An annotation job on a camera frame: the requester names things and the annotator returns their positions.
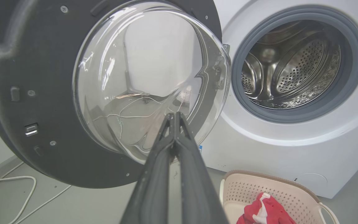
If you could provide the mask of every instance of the beige laundry basket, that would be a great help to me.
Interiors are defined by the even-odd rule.
[[[235,224],[244,207],[265,192],[273,196],[297,224],[326,224],[325,209],[335,224],[339,221],[318,197],[300,184],[277,177],[241,170],[228,172],[220,183],[220,201],[230,224]]]

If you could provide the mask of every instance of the washer door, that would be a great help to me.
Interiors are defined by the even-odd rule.
[[[200,143],[230,83],[213,0],[0,0],[0,135],[68,184],[137,180],[181,111]]]

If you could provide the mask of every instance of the white washing machine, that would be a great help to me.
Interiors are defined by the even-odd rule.
[[[358,2],[0,0],[0,136],[34,169],[134,182],[170,111],[207,166],[334,197],[358,170]]]
[[[215,3],[232,84],[206,165],[334,197],[358,170],[358,2]]]

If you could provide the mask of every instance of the gray floor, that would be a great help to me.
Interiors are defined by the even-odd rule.
[[[0,169],[0,176],[20,161],[11,161]],[[175,176],[179,165],[171,167]],[[209,169],[213,184],[218,190],[224,173]],[[37,187],[21,217],[58,194],[68,185],[44,176],[27,165],[22,165],[8,177],[29,175],[37,179]],[[181,223],[179,176],[170,180],[169,222]],[[0,224],[9,223],[19,212],[33,185],[32,180],[15,180],[0,183]],[[71,187],[61,196],[45,205],[22,224],[67,224],[67,223],[119,223],[135,184],[111,189],[84,189]],[[348,184],[334,197],[321,199],[337,215],[341,224],[358,223],[358,172]]]

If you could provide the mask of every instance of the red and white towel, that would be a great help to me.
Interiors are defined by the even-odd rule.
[[[260,193],[256,201],[244,207],[237,224],[296,224],[284,207],[270,194]]]

